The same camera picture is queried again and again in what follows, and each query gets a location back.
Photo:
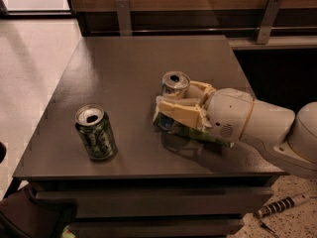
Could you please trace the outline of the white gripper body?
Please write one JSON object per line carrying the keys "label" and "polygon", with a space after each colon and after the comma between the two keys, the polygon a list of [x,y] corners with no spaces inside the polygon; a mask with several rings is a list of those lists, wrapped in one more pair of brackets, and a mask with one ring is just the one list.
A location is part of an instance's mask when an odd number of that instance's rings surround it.
{"label": "white gripper body", "polygon": [[218,89],[200,105],[207,111],[208,124],[199,131],[217,139],[237,141],[254,104],[253,97],[234,88]]}

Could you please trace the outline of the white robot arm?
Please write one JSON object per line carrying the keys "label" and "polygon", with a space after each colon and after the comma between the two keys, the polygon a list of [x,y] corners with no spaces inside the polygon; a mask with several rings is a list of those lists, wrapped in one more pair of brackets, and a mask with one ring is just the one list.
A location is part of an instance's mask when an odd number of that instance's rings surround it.
{"label": "white robot arm", "polygon": [[170,133],[194,140],[228,148],[248,145],[291,175],[317,179],[316,128],[300,125],[302,118],[316,120],[308,112],[315,108],[310,103],[294,113],[245,91],[189,81],[156,97],[153,121]]}

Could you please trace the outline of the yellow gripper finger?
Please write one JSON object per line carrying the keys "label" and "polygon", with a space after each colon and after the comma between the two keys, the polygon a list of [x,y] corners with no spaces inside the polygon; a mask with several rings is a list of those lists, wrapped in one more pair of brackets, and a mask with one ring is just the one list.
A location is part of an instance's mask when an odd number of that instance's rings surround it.
{"label": "yellow gripper finger", "polygon": [[191,80],[188,89],[188,96],[191,98],[198,98],[200,103],[203,104],[215,91],[216,89],[209,83]]}
{"label": "yellow gripper finger", "polygon": [[208,124],[207,111],[199,98],[172,99],[160,95],[156,104],[156,114],[161,113],[189,128],[202,130]]}

